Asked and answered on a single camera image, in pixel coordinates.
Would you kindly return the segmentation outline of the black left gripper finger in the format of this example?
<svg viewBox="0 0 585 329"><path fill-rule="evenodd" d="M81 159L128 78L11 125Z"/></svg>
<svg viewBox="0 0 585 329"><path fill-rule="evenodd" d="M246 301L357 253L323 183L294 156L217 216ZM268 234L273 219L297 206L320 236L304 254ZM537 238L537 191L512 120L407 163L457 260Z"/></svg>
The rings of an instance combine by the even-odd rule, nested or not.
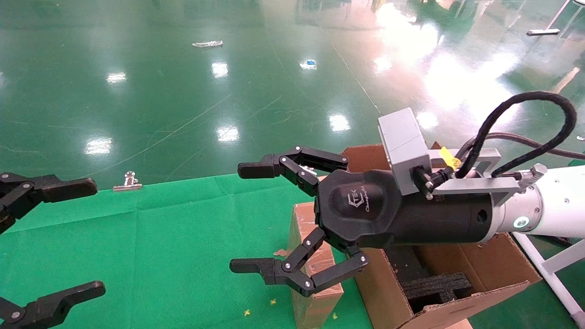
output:
<svg viewBox="0 0 585 329"><path fill-rule="evenodd" d="M56 175L24 177L1 173L0 233L10 229L42 202L64 202L96 193L96 182L92 178L62 181Z"/></svg>
<svg viewBox="0 0 585 329"><path fill-rule="evenodd" d="M1 298L2 329L49 329L61 325L73 306L105 294L102 281L91 281L40 297L23 308Z"/></svg>

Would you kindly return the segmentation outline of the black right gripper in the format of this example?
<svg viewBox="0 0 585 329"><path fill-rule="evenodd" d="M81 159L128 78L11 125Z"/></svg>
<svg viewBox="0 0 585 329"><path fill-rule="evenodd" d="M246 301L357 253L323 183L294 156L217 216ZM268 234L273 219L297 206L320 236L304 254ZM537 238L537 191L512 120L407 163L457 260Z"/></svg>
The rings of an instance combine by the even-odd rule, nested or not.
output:
<svg viewBox="0 0 585 329"><path fill-rule="evenodd" d="M259 162L238 164L242 179L285 177L308 196L316 196L315 228L285 260L230 261L233 273L258 273L266 285L287 285L309 297L354 277L368 264L360 248L392 245L457 244L487 237L494 213L489 194L450 194L431 200L420 192L401 194L393 173L349 173L349 158L295 146L266 154ZM320 182L313 170L331 173ZM343 248L349 258L308 276L301 268L324 242Z"/></svg>

